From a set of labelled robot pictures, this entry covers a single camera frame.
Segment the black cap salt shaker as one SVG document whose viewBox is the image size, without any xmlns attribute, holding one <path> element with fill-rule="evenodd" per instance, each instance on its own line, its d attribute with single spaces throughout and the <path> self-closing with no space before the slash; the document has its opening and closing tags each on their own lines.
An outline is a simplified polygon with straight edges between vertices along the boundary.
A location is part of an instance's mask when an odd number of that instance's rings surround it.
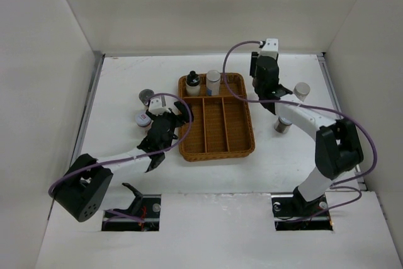
<svg viewBox="0 0 403 269">
<path fill-rule="evenodd" d="M 200 90 L 200 76 L 195 71 L 190 71 L 186 76 L 186 94 L 188 96 L 198 96 Z"/>
</svg>

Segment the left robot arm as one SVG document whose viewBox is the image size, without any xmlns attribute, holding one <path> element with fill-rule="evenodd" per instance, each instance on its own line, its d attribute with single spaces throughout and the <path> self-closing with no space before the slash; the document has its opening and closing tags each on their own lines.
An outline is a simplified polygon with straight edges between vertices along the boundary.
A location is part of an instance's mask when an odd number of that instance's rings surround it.
<svg viewBox="0 0 403 269">
<path fill-rule="evenodd" d="M 184 141 L 175 134 L 177 128 L 192 126 L 191 105 L 178 98 L 174 106 L 179 113 L 163 103 L 163 94 L 149 102 L 146 116 L 151 128 L 139 145 L 123 154 L 106 158 L 80 155 L 66 174 L 53 183 L 48 194 L 78 222 L 89 220 L 100 208 L 115 172 L 129 168 L 130 173 L 149 173 L 166 158 L 166 153 Z"/>
</svg>

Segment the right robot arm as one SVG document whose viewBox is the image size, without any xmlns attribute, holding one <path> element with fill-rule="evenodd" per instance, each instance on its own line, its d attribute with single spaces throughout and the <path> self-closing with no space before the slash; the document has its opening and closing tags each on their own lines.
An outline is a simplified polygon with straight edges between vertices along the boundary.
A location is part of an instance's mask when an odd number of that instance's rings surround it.
<svg viewBox="0 0 403 269">
<path fill-rule="evenodd" d="M 340 175 L 363 161 L 363 151 L 355 124 L 321 115 L 280 84 L 277 60 L 251 53 L 250 76 L 261 105 L 272 114 L 288 120 L 315 142 L 315 168 L 293 191 L 292 208 L 301 216 L 315 208 L 315 201 Z"/>
</svg>

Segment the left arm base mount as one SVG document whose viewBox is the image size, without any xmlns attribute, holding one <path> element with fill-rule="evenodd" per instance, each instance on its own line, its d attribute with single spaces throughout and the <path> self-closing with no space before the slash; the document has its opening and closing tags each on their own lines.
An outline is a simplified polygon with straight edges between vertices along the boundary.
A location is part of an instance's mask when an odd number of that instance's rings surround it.
<svg viewBox="0 0 403 269">
<path fill-rule="evenodd" d="M 122 183 L 134 199 L 126 209 L 104 211 L 101 231 L 104 232 L 154 232 L 159 231 L 161 195 L 144 195 L 129 183 Z"/>
</svg>

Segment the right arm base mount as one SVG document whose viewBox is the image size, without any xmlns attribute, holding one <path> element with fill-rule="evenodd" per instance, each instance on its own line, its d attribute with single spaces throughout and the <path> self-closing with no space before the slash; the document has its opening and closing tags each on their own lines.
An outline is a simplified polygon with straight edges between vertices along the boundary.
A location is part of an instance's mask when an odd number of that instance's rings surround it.
<svg viewBox="0 0 403 269">
<path fill-rule="evenodd" d="M 324 194 L 306 202 L 296 190 L 271 196 L 276 231 L 333 231 Z"/>
</svg>

